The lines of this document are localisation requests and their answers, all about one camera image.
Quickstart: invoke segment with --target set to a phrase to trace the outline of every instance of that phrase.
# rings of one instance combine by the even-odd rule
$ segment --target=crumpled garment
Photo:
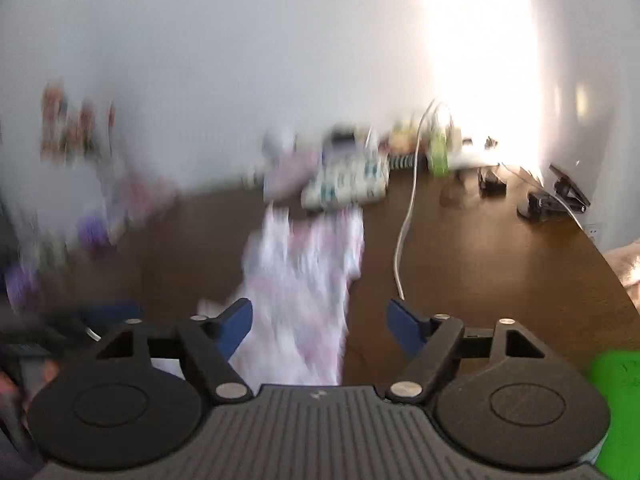
[[[268,208],[242,258],[244,280],[228,304],[248,298],[254,322],[230,359],[247,385],[340,383],[348,286],[360,276],[362,211],[352,208],[289,224]],[[202,300],[198,313],[222,307]]]

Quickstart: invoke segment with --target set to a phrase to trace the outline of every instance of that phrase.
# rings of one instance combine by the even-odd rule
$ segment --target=wooden table
[[[475,172],[418,180],[401,264],[406,304],[467,326],[513,317],[577,367],[601,351],[640,348],[640,316],[586,235],[568,218],[530,224],[516,214],[529,186],[502,170],[503,198],[482,200]],[[388,384],[406,358],[385,325],[398,296],[392,255],[411,191],[393,173],[387,197],[364,206],[362,277],[353,283],[344,383]],[[292,217],[304,213],[290,202]],[[200,298],[223,302],[242,279],[248,234],[264,214],[261,193],[224,190],[181,200],[98,260],[76,259],[45,279],[46,303],[134,299],[148,318],[188,316]]]

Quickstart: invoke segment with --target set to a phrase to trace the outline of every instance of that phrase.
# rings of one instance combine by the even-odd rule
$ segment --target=purple object
[[[36,271],[25,264],[15,264],[9,268],[4,276],[6,294],[12,307],[24,304],[27,296],[38,290]]]
[[[78,220],[78,240],[82,248],[91,253],[108,247],[110,242],[107,222],[97,214],[83,216]]]

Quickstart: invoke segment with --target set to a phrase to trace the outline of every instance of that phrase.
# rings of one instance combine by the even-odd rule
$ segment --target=wall socket
[[[602,222],[596,222],[584,226],[584,232],[587,233],[589,240],[591,240],[596,246],[600,242],[600,235],[602,234],[603,230],[604,224]]]

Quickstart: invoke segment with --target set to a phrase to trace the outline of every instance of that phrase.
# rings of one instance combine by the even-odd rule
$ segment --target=ribbed gray panel
[[[149,466],[87,473],[49,464],[38,480],[602,480],[587,465],[550,474],[503,472],[460,455],[422,410],[381,400],[370,386],[265,386],[215,409],[196,438]]]

